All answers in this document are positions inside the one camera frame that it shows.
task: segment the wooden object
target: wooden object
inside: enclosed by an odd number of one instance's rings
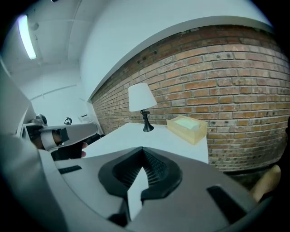
[[[200,124],[198,130],[190,130],[184,126],[181,126],[175,123],[176,120],[181,118],[187,118],[189,120],[197,121]],[[192,145],[197,144],[204,136],[207,134],[207,127],[208,123],[205,121],[201,121],[195,118],[186,117],[180,115],[172,120],[167,121],[167,129],[178,135],[179,137],[183,138],[185,141],[191,143]]]

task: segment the table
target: table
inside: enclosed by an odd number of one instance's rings
[[[144,132],[144,124],[129,122],[85,148],[86,158],[143,146],[168,151],[208,164],[206,137],[196,145],[192,145],[169,131],[165,125],[153,126],[154,130]]]

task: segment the brick wall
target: brick wall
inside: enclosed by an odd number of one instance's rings
[[[286,144],[290,115],[287,57],[272,36],[238,26],[212,26],[172,35],[125,63],[93,96],[106,134],[127,122],[128,87],[149,85],[158,105],[151,124],[178,114],[208,121],[209,161],[220,170],[273,163]]]

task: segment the white lampshade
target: white lampshade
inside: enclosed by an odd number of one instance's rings
[[[129,110],[140,111],[157,105],[157,102],[146,83],[132,85],[128,89]]]

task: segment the black lamp base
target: black lamp base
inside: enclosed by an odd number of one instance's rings
[[[145,111],[145,110],[141,110],[140,113],[143,115],[143,119],[144,119],[143,131],[144,132],[152,131],[154,129],[154,127],[148,121],[148,114],[150,114],[150,112],[149,111]]]

